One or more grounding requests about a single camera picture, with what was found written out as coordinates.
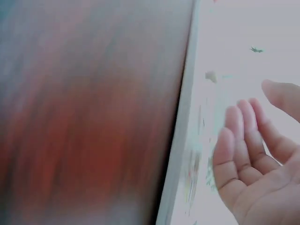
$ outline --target skin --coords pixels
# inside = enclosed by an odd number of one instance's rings
[[[265,80],[262,90],[300,122],[300,87]],[[239,101],[225,118],[213,154],[224,204],[239,225],[300,224],[300,146],[279,133],[257,99]],[[277,161],[266,155],[263,140]]]

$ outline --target white surface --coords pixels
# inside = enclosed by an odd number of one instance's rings
[[[210,70],[219,77],[233,76],[222,83],[229,103],[258,98],[277,128],[299,142],[300,125],[269,104],[261,81],[268,78],[300,84],[300,1],[201,0],[200,4],[199,76]],[[252,46],[264,52],[252,52]],[[193,210],[199,213],[198,224],[236,223],[208,188],[199,187],[197,197]]]

